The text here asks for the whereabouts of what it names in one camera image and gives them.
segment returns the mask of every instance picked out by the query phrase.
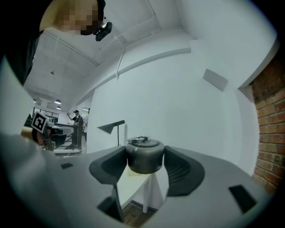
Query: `brick wall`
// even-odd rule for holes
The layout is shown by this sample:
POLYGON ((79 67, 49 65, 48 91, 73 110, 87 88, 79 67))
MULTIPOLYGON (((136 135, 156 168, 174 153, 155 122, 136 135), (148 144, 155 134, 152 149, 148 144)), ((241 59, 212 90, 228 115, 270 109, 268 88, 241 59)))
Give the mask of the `brick wall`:
POLYGON ((272 193, 285 175, 285 61, 280 51, 251 86, 260 130, 253 178, 272 193))

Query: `kettle lid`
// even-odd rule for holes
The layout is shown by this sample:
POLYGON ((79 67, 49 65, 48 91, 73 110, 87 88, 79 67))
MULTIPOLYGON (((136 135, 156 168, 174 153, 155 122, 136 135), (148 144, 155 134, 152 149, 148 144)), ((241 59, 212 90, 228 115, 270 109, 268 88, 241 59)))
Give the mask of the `kettle lid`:
POLYGON ((127 140, 129 144, 135 147, 156 147, 159 145, 158 140, 150 139, 148 136, 137 136, 127 140))

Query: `cap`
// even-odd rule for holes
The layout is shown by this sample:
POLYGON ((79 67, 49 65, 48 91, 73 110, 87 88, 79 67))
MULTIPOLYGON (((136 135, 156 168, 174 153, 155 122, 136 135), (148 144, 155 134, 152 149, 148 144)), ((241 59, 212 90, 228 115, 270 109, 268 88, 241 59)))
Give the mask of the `cap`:
POLYGON ((87 36, 97 32, 100 29, 104 19, 104 8, 106 2, 104 0, 97 0, 98 2, 98 18, 92 22, 92 25, 86 26, 86 30, 81 30, 80 34, 87 36))

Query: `kettle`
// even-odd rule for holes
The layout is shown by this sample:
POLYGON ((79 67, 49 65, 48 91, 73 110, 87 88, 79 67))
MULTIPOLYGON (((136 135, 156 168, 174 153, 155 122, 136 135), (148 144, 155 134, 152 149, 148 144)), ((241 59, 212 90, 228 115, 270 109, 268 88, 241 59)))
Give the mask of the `kettle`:
POLYGON ((162 167, 164 145, 147 136, 133 137, 127 140, 126 153, 128 165, 134 172, 150 174, 162 167))

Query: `wooden floor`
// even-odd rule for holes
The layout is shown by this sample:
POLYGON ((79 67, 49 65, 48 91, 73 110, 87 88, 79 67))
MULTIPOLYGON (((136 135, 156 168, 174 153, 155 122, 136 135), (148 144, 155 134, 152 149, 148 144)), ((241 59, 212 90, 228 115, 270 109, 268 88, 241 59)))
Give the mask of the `wooden floor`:
POLYGON ((133 204, 126 206, 122 212, 124 216, 124 224, 131 227, 140 227, 154 215, 154 212, 152 211, 148 211, 146 214, 143 213, 142 208, 133 204))

